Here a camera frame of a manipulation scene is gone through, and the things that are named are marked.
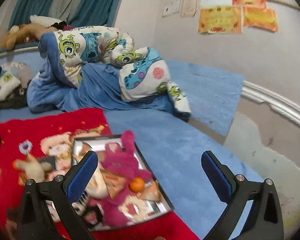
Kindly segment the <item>magenta plush toy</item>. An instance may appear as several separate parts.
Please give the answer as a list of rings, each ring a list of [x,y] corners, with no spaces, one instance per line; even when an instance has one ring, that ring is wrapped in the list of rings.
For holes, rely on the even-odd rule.
[[[102,171],[122,175],[132,180],[135,177],[146,178],[149,170],[140,169],[139,162],[134,156],[135,136],[132,131],[121,134],[121,143],[109,142],[105,144],[104,158],[98,162]],[[144,200],[135,196],[127,196],[119,205],[109,202],[106,198],[98,199],[103,211],[103,223],[111,228],[126,226],[129,222],[141,222],[148,217],[147,205]]]

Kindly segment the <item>cream plush dog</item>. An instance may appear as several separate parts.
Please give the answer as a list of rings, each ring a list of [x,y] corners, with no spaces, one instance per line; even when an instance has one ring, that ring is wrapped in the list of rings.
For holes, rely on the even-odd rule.
[[[108,189],[106,183],[104,182],[101,168],[102,166],[98,164],[97,169],[95,170],[85,189],[89,196],[95,199],[103,199],[108,196]]]

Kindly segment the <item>black tray box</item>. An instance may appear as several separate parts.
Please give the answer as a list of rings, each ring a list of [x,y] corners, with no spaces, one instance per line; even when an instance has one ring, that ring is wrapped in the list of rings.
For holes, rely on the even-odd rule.
[[[109,142],[117,142],[121,143],[121,135],[111,135],[109,137],[87,137],[87,138],[75,138],[74,145],[73,145],[73,155],[72,155],[72,164],[76,165],[79,163],[84,155],[89,151],[94,151],[98,156],[98,162],[104,158],[105,152],[105,144]],[[139,168],[149,170],[151,169],[145,158],[141,154],[139,148],[135,143],[135,152],[134,156],[137,158],[139,162]],[[133,226],[135,224],[144,223],[156,218],[159,218],[173,210],[173,205],[169,198],[166,196],[166,193],[162,189],[159,184],[159,190],[161,192],[161,201],[153,202],[149,200],[145,200],[147,205],[147,213],[148,217],[145,218],[141,222],[129,222],[126,226],[119,227],[124,228],[128,226]],[[91,198],[92,206],[87,208],[85,213],[81,216],[83,221],[87,224],[87,227],[91,231],[103,231],[103,230],[110,230],[110,229],[119,229],[119,228],[111,228],[103,223],[103,211],[100,206],[100,201],[98,199]]]

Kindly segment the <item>teal curtain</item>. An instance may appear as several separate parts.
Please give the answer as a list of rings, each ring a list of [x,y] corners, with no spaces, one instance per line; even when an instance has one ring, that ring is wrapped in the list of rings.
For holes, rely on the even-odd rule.
[[[72,27],[105,25],[115,21],[121,0],[17,0],[9,27],[30,23],[30,16],[47,16],[65,21]]]

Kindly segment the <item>beige plush keychain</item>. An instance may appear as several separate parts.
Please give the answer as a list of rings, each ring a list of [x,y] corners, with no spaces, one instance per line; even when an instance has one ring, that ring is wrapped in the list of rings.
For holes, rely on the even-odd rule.
[[[52,171],[52,165],[50,163],[40,163],[37,160],[16,160],[13,163],[13,167],[16,170],[22,171],[26,180],[33,179],[37,183],[41,183],[45,180],[46,172]]]

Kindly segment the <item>orange wall certificate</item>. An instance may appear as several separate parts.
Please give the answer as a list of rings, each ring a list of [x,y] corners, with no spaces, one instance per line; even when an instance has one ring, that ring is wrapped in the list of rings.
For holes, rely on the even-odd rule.
[[[241,34],[243,11],[237,6],[216,6],[200,10],[198,33]]]

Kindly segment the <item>red teddy bear blanket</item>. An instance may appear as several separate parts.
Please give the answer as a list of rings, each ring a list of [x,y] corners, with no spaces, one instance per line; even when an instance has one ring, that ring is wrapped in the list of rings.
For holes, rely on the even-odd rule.
[[[88,130],[103,126],[102,135],[110,135],[106,117],[98,109],[88,108],[70,113],[41,117],[28,120],[10,120],[0,123],[0,229],[6,236],[6,211],[18,207],[23,192],[19,185],[19,173],[13,168],[15,159],[25,157],[19,151],[19,144],[29,140],[31,153],[35,157],[44,154],[40,149],[40,141],[45,137],[64,132],[74,133],[76,130]],[[94,231],[96,239],[197,239],[189,227],[173,212],[140,225],[121,230]]]

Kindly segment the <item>white fuzzy hair clip band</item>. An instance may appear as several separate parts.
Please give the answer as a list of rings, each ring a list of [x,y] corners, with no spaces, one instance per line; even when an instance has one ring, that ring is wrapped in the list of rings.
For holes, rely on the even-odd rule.
[[[91,194],[88,189],[84,190],[79,200],[72,203],[72,208],[76,211],[79,216],[82,216],[87,208],[91,207]]]

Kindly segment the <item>orange tangerine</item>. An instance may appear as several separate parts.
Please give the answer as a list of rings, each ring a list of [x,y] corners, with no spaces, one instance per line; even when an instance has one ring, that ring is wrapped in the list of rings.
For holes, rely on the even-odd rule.
[[[136,177],[129,183],[129,189],[130,191],[134,193],[142,192],[145,188],[145,181],[140,178]]]

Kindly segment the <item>blue bed sheet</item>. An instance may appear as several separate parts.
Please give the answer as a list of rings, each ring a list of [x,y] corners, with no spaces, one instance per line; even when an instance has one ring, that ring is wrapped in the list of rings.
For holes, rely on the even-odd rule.
[[[28,108],[5,109],[0,111],[0,123],[59,114],[63,112],[33,114]],[[111,134],[134,132],[138,148],[174,206],[173,213],[197,239],[208,234],[226,208],[202,169],[203,152],[212,151],[233,173],[240,173],[250,181],[261,181],[250,166],[221,144],[170,113],[138,109],[103,114]]]

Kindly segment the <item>brown plush dog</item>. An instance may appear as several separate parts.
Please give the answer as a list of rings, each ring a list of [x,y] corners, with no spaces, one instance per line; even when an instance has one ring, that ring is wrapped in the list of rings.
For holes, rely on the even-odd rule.
[[[47,28],[37,23],[23,24],[19,26],[18,30],[7,33],[0,40],[0,49],[9,51],[14,49],[17,44],[39,41],[43,34],[54,31],[57,31],[57,28]]]

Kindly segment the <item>blue monster print quilt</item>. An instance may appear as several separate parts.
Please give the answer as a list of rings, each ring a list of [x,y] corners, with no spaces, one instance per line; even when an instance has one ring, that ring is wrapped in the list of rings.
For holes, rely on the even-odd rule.
[[[156,109],[183,120],[191,115],[164,59],[152,47],[135,49],[127,32],[104,26],[54,31],[41,36],[38,49],[44,64],[27,90],[33,113],[95,107]]]

